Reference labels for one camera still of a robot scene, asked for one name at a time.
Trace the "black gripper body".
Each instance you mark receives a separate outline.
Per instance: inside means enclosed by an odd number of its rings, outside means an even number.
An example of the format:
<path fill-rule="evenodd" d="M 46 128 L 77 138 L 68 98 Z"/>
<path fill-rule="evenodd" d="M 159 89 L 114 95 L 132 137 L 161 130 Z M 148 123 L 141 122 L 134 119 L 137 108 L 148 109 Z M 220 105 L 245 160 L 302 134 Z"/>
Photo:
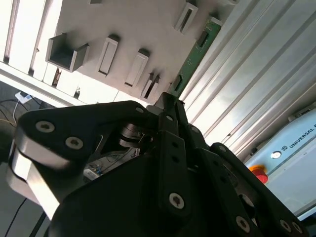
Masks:
<path fill-rule="evenodd" d="M 188 170 L 184 155 L 134 158 L 70 194 L 51 237 L 231 237 L 212 185 Z"/>

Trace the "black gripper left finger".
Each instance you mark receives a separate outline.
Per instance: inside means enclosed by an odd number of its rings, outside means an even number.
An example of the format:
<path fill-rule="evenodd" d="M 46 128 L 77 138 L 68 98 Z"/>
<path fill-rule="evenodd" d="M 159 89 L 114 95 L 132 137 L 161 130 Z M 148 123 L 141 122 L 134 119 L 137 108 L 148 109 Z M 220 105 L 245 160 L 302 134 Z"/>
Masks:
<path fill-rule="evenodd" d="M 146 108 L 124 101 L 28 112 L 10 152 L 10 185 L 50 219 L 129 212 L 142 202 L 186 215 L 191 195 L 179 135 L 185 120 L 182 103 L 168 93 Z"/>

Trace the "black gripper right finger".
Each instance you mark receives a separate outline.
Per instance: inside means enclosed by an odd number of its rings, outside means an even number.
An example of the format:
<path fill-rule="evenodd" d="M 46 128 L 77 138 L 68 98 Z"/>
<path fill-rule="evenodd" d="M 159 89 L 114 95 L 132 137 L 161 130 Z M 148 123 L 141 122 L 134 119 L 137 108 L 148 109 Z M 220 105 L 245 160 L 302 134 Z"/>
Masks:
<path fill-rule="evenodd" d="M 177 101 L 176 116 L 186 147 L 194 156 L 199 177 L 210 187 L 206 206 L 219 210 L 210 219 L 216 237 L 307 237 L 304 225 L 223 144 L 207 145 L 201 132 L 189 124 L 184 103 Z"/>

